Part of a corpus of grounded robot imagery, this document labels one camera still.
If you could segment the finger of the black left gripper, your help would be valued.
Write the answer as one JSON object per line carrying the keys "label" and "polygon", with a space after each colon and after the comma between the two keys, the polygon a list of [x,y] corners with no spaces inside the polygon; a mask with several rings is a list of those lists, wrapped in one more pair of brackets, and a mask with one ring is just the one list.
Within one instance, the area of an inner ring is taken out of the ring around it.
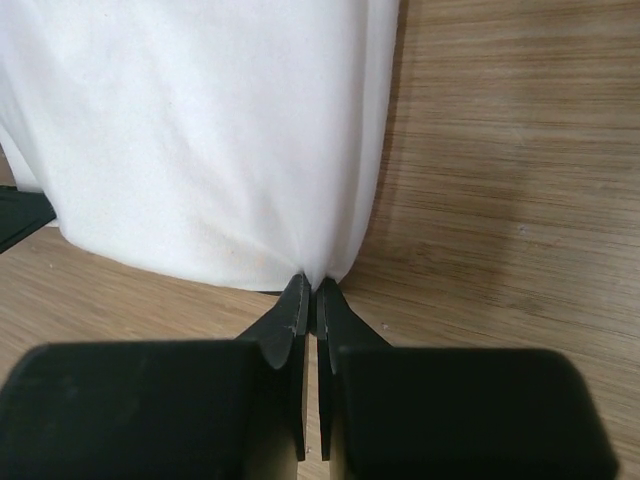
{"label": "finger of the black left gripper", "polygon": [[15,186],[2,185],[0,198],[1,253],[56,219],[43,193],[23,192]]}

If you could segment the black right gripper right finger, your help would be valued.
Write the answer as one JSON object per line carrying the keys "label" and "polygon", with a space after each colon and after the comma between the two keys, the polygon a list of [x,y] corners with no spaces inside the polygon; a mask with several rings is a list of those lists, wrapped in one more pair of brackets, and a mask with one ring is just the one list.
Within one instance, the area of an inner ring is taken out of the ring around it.
{"label": "black right gripper right finger", "polygon": [[389,344],[325,280],[315,295],[321,452],[335,479],[613,479],[579,370],[531,348]]}

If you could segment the white t-shirt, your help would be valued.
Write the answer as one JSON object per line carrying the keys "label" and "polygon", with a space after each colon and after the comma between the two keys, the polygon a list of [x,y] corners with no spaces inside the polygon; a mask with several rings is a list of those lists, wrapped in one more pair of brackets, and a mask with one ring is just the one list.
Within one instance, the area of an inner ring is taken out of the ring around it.
{"label": "white t-shirt", "polygon": [[1,146],[64,238],[254,291],[343,279],[384,144],[395,1],[5,1]]}

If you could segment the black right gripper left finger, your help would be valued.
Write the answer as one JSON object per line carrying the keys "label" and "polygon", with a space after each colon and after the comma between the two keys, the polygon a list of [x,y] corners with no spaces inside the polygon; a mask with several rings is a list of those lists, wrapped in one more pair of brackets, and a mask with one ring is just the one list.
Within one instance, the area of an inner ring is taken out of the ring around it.
{"label": "black right gripper left finger", "polygon": [[48,343],[1,390],[5,479],[293,479],[310,285],[233,339]]}

